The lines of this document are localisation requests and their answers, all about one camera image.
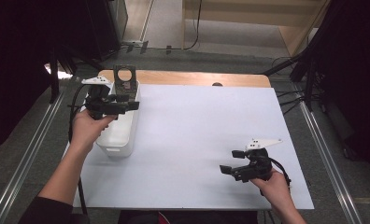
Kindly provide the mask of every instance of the white table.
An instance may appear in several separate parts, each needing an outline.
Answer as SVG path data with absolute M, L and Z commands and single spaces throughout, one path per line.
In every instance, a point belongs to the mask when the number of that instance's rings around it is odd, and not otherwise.
M 120 209 L 264 210 L 251 183 L 223 175 L 220 165 L 251 138 L 280 138 L 267 148 L 292 179 L 298 209 L 313 203 L 271 88 L 141 85 L 133 154 L 109 158 L 95 145 L 81 178 L 89 207 Z M 79 206 L 76 198 L 74 206 Z

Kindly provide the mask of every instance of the gray floor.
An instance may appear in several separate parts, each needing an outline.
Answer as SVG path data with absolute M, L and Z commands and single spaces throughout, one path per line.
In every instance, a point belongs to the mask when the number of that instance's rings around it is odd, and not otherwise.
M 152 24 L 151 22 L 149 23 L 149 29 L 153 27 Z M 154 41 L 154 38 L 152 38 L 154 35 L 151 32 L 146 33 L 146 38 L 149 39 L 149 47 L 152 47 L 153 43 L 156 43 L 154 47 L 158 48 L 165 48 L 166 45 L 175 46 L 174 42 L 165 41 L 159 46 L 158 41 Z M 231 42 L 240 43 L 237 40 L 231 41 L 231 39 L 227 39 L 229 37 L 227 35 L 222 38 L 225 41 L 222 45 Z M 270 39 L 270 43 L 268 43 L 269 46 L 277 46 L 277 49 L 284 49 L 282 44 L 282 41 L 277 36 Z M 137 69 L 146 70 L 256 74 L 269 69 L 272 64 L 277 64 L 279 61 L 284 60 L 275 61 L 276 58 L 285 56 L 281 50 L 267 48 L 262 53 L 264 45 L 255 45 L 259 46 L 258 51 L 247 50 L 248 53 L 227 51 L 225 54 L 220 52 L 221 47 L 219 45 L 216 45 L 216 51 L 213 48 L 206 49 L 203 52 L 176 50 L 170 54 L 166 54 L 164 50 L 158 49 L 147 49 L 144 53 L 141 53 L 140 49 L 134 49 L 131 52 L 124 50 L 102 62 L 102 65 L 110 68 L 113 64 L 128 63 L 135 65 Z M 270 77 L 272 87 L 276 91 L 293 91 L 292 83 L 288 78 L 290 72 L 291 68 L 287 68 L 280 71 L 280 75 Z M 78 64 L 78 71 L 76 73 L 78 77 L 94 77 L 96 74 L 97 71 L 89 65 L 84 63 Z M 39 147 L 35 161 L 30 167 L 28 175 L 25 177 L 19 194 L 11 205 L 11 209 L 4 223 L 17 222 L 28 203 L 40 191 L 60 161 L 67 139 L 66 132 L 68 128 L 69 109 L 66 105 L 71 103 L 79 83 L 80 79 L 77 77 L 71 80 L 61 80 L 61 91 L 64 99 L 58 108 L 53 123 L 50 125 L 49 131 Z M 280 97 L 279 101 L 286 102 L 295 97 L 296 95 L 289 94 Z M 8 140 L 0 146 L 0 196 L 3 193 L 4 187 L 15 173 L 24 151 L 32 141 L 34 132 L 48 109 L 49 98 L 50 90 L 47 90 L 21 120 Z M 283 111 L 287 110 L 289 106 L 283 107 Z M 370 164 L 365 161 L 349 161 L 345 159 L 340 141 L 331 122 L 320 111 L 317 104 L 313 105 L 313 108 L 323 136 L 354 199 L 363 223 L 370 223 Z M 299 106 L 295 107 L 284 118 L 287 122 L 305 179 L 309 185 L 313 203 L 316 207 L 315 210 L 301 211 L 302 215 L 309 223 L 348 223 L 301 108 Z M 89 212 L 92 223 L 116 223 L 120 214 L 120 211 L 116 209 L 91 208 Z M 260 221 L 263 223 L 262 213 L 260 214 Z

